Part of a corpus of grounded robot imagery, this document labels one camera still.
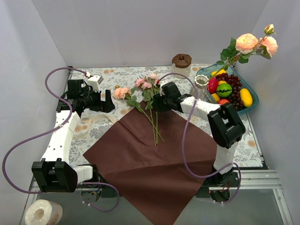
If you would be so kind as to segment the peach double rose stem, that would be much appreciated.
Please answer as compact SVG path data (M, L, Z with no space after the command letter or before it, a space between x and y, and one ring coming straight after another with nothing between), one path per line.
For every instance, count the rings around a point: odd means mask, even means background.
M137 96L134 95L135 90L136 88L132 88L132 89L126 87L122 88L116 85L115 91L113 93L113 97L118 100L125 100L128 106L136 108L140 113L145 115L152 125L152 122L150 121L150 112L148 110L145 110L145 107L143 107L141 103L138 103ZM161 136L159 131L158 131L158 138L160 138L164 142L164 139Z

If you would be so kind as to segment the cream ribbon gold lettering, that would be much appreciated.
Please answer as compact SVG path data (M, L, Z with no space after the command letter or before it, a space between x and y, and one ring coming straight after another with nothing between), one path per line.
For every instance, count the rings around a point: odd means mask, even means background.
M91 124L103 119L108 119L113 124L117 122L115 118L104 114L94 117L84 117L79 121L79 124L75 127L73 140L85 138L89 134Z

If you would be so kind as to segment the pink artificial flower bunch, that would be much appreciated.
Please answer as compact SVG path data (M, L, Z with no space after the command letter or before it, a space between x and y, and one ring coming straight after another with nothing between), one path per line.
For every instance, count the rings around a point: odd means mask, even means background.
M148 103L151 100L150 88L152 87L152 85L147 81L147 78L148 77L137 79L137 81L135 82L135 87L142 90L143 101L146 103L145 110L148 110L150 112Z

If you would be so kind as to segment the red paper bouquet wrap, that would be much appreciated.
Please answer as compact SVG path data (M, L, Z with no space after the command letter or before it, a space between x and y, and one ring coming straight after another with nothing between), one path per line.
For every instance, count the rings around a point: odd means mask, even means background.
M164 142L155 146L151 123L133 109L84 153L101 176L155 225L172 225L203 184L175 152L179 128L183 128L181 116L173 111L160 113L158 129ZM217 145L197 129L188 124L185 156L190 170L204 176L211 173Z

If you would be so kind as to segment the peach rose stem with bud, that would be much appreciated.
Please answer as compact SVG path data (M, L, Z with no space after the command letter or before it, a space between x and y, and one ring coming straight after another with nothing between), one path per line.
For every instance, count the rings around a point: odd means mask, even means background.
M263 33L264 36L261 38L257 38L251 33L242 34L237 39L232 38L229 46L220 53L220 60L216 62L216 64L221 65L219 70L227 70L236 62L248 63L252 55L262 56L269 60L275 56L278 51L278 44L272 36L276 35L274 25L266 26Z

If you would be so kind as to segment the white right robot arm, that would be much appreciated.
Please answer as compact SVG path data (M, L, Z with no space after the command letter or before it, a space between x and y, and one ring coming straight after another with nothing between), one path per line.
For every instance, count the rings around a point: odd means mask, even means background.
M183 163L187 171L196 178L212 177L213 183L217 186L225 185L229 181L229 174L233 168L238 167L233 162L233 157L235 148L246 131L234 106L230 103L224 105L208 103L190 94L182 95L174 82L157 81L155 86L159 87L159 93L154 95L153 99L160 112L175 110L189 115L181 144ZM200 176L193 173L186 162L185 139L192 115L209 122L213 139L217 144L216 159L213 165L215 172L209 175Z

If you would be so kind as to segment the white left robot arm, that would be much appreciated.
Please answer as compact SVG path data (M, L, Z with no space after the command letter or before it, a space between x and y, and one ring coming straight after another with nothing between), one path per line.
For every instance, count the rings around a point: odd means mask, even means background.
M96 187L100 176L95 164L83 164L72 168L69 165L69 151L85 109L109 113L115 109L110 90L105 91L105 100L101 100L100 84L102 76L95 75L87 80L68 80L67 91L61 96L56 108L56 125L49 145L31 170L42 192L74 192L77 185L87 184Z

